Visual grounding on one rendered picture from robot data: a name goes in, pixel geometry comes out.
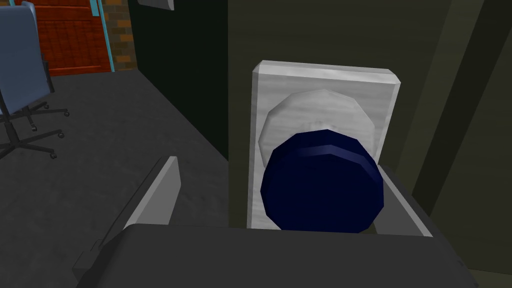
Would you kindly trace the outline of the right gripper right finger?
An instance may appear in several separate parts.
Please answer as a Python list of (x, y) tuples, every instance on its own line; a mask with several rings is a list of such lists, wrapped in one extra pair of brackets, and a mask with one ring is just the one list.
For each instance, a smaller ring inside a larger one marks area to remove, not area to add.
[(383, 179), (384, 207), (375, 219), (376, 232), (381, 235), (432, 237), (384, 169), (380, 165), (377, 167)]

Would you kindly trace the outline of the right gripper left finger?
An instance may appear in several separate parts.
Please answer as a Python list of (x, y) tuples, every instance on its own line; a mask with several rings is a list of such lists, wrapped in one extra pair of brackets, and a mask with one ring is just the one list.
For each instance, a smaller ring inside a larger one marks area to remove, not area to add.
[(178, 158), (162, 156), (121, 210), (99, 247), (103, 247), (122, 230), (133, 224), (167, 225), (180, 188)]

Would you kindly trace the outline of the dark blue and grey door knob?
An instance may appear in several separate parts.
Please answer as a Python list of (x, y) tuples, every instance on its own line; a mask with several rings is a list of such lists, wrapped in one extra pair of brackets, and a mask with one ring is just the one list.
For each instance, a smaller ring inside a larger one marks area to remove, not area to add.
[(383, 212), (389, 69), (261, 61), (252, 72), (247, 226), (359, 233)]

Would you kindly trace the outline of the dark olive door leaf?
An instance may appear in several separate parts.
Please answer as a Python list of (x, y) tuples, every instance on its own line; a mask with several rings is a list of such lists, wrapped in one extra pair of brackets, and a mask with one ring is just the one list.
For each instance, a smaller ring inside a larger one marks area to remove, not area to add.
[(252, 71), (389, 69), (380, 156), (475, 270), (512, 274), (512, 0), (227, 0), (228, 222), (245, 227)]

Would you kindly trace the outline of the blue office chair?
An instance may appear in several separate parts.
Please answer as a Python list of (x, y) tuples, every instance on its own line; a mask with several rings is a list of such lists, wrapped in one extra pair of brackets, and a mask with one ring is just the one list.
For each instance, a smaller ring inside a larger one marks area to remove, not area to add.
[(0, 6), (0, 123), (9, 139), (0, 144), (0, 159), (15, 149), (27, 149), (48, 153), (56, 159), (54, 149), (33, 145), (52, 135), (64, 138), (57, 129), (26, 139), (19, 139), (12, 121), (26, 117), (31, 130), (37, 131), (32, 116), (63, 113), (67, 109), (50, 109), (47, 102), (29, 107), (30, 104), (53, 93), (49, 67), (40, 49), (35, 5), (22, 1), (21, 5)]

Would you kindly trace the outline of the red-brown wooden door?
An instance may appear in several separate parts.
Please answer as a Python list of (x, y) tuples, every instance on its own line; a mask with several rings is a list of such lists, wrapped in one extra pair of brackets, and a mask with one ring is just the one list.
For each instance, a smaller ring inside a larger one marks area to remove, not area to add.
[(14, 0), (35, 5), (41, 52), (50, 75), (111, 70), (98, 0)]

